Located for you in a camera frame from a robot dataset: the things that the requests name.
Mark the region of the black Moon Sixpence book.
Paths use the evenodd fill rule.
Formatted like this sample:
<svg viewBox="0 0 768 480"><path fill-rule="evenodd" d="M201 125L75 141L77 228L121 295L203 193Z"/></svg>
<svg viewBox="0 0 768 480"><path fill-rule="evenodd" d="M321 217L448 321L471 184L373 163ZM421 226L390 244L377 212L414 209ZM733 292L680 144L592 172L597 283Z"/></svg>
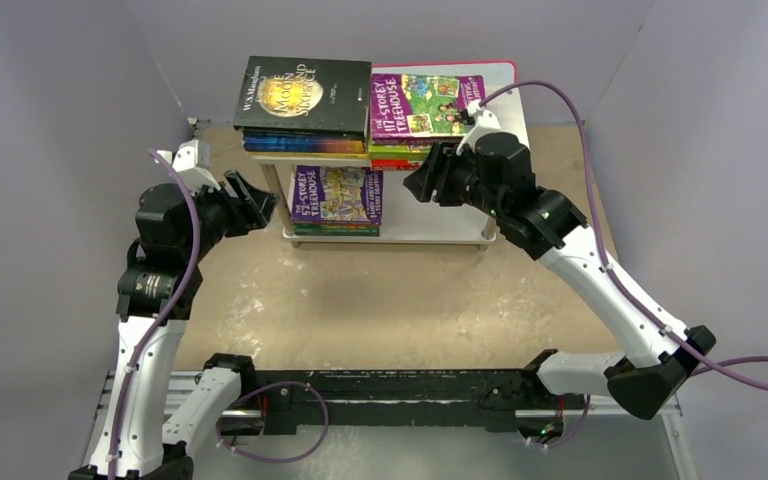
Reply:
<svg viewBox="0 0 768 480"><path fill-rule="evenodd" d="M364 137L371 75L368 61L251 56L233 126Z"/></svg>

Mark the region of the yellow book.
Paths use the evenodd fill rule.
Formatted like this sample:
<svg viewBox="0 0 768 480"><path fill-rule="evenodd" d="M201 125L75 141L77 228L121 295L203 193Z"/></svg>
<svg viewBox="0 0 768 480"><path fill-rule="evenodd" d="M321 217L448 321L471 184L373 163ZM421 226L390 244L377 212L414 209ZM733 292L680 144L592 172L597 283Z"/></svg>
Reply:
<svg viewBox="0 0 768 480"><path fill-rule="evenodd" d="M262 160L369 160L366 154L353 153L250 152L249 155L254 159Z"/></svg>

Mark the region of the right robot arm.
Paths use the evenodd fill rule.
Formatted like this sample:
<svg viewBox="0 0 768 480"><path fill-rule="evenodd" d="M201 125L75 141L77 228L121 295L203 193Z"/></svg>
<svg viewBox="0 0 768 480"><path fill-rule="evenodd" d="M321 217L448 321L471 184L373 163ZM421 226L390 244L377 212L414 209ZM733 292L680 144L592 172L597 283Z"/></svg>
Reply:
<svg viewBox="0 0 768 480"><path fill-rule="evenodd" d="M666 316L655 326L611 281L617 266L599 265L602 249L586 216L564 194L536 182L530 149L511 133L491 133L456 150L436 143L403 181L422 203L469 205L494 219L503 237L569 285L606 325L621 349L569 354L547 349L524 369L521 392L536 407L560 395L612 398L650 420L716 343L705 326Z"/></svg>

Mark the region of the dark green Treehouse book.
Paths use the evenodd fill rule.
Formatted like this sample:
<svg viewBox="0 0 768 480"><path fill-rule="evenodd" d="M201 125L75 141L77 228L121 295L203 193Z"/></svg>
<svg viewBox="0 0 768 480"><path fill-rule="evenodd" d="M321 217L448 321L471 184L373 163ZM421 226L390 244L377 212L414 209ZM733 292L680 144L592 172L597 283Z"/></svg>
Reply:
<svg viewBox="0 0 768 480"><path fill-rule="evenodd" d="M336 236L336 237L373 237L377 238L380 236L380 230L301 230L293 229L293 234L296 236Z"/></svg>

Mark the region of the Jane Eyre book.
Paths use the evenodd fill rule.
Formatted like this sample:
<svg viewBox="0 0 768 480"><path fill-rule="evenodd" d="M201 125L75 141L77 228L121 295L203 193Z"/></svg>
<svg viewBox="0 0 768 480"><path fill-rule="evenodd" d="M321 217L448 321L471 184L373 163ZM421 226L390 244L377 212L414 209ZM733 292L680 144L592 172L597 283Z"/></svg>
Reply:
<svg viewBox="0 0 768 480"><path fill-rule="evenodd" d="M366 144L358 140L326 139L321 137L255 137L244 136L246 151L256 153L305 153L365 155Z"/></svg>

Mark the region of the orange Treehouse book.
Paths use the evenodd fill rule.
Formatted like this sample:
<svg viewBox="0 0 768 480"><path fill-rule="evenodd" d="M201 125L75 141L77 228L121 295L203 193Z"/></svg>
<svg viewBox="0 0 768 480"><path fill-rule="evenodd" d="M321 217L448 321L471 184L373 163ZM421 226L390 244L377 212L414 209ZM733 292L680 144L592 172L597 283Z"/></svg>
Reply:
<svg viewBox="0 0 768 480"><path fill-rule="evenodd" d="M351 224L351 223L294 223L293 229L301 229L301 230L380 230L381 225L377 224Z"/></svg>

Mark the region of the Nineteen Eighty-Four blue book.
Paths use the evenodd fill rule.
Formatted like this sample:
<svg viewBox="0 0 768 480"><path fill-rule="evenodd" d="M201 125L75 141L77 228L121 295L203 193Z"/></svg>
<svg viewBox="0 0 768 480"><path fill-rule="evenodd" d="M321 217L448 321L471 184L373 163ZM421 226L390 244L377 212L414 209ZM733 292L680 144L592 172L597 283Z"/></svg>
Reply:
<svg viewBox="0 0 768 480"><path fill-rule="evenodd" d="M244 137L287 137L287 138L312 138L324 140L346 140L366 142L363 135L339 132L320 132L311 130L281 130L281 129L250 129L241 130Z"/></svg>

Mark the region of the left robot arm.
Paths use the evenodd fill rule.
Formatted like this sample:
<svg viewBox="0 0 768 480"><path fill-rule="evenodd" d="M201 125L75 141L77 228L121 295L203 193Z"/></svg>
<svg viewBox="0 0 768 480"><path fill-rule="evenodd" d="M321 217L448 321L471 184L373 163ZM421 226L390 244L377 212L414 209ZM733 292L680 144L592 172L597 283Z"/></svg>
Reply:
<svg viewBox="0 0 768 480"><path fill-rule="evenodd" d="M206 384L167 416L174 357L203 277L199 262L221 240L265 228L278 198L227 171L216 185L184 191L176 182L139 198L138 238L117 284L118 358L108 413L86 465L72 479L190 479L193 456L222 408L257 399L253 361L217 353Z"/></svg>

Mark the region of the purple Treehouse book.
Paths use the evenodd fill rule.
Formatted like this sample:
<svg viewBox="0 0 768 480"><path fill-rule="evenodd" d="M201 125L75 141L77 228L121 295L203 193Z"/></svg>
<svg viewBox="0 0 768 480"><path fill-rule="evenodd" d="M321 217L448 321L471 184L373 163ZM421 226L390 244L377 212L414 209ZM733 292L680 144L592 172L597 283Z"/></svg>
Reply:
<svg viewBox="0 0 768 480"><path fill-rule="evenodd" d="M368 167L296 167L291 219L301 224L380 225L383 173Z"/></svg>

